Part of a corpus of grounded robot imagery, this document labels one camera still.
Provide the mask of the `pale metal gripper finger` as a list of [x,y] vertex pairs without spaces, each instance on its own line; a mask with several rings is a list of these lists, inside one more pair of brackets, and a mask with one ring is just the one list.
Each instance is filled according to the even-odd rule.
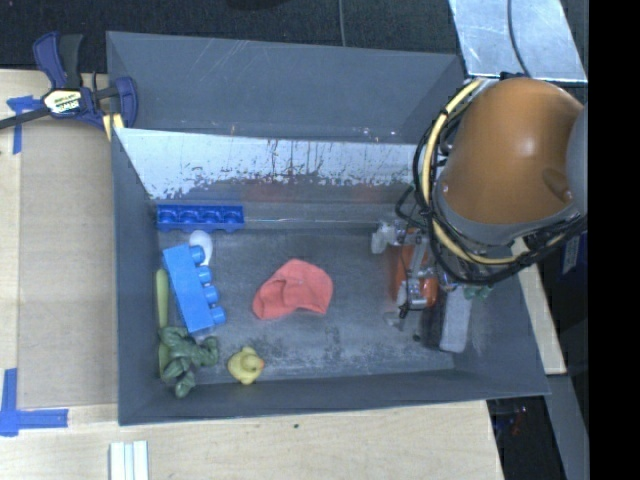
[[388,326],[407,332],[413,341],[423,340],[422,316],[429,301],[425,282],[424,278],[416,277],[411,270],[398,267],[391,284],[393,307],[383,314]]
[[388,247],[424,247],[425,234],[402,220],[381,222],[371,235],[370,250],[382,254]]

